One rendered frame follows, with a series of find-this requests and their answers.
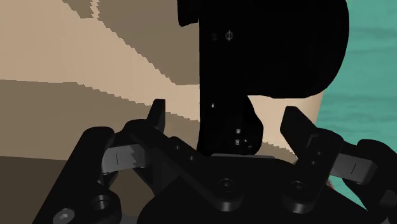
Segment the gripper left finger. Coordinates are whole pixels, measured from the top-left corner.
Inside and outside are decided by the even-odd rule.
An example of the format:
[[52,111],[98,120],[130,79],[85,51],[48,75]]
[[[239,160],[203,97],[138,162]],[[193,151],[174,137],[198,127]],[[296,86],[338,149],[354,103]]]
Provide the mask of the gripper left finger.
[[[211,160],[167,137],[165,101],[120,132],[84,131],[32,224],[231,224],[243,200],[239,182],[214,171]],[[110,186],[133,169],[154,193],[136,222],[122,217]]]

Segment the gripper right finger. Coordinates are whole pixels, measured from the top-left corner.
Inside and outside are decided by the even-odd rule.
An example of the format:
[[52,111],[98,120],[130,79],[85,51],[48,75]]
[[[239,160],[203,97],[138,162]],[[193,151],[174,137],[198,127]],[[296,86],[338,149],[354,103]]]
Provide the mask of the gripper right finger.
[[284,110],[280,132],[297,157],[282,196],[286,209],[312,212],[329,176],[337,176],[365,206],[363,224],[397,224],[397,152],[373,139],[348,143],[295,106]]

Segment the black rounded object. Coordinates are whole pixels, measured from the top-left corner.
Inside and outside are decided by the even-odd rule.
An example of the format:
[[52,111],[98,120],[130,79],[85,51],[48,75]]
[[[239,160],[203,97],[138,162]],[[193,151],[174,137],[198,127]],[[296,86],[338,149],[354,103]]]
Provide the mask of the black rounded object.
[[177,0],[199,26],[197,150],[253,155],[263,125],[249,98],[302,99],[335,79],[347,48],[346,0]]

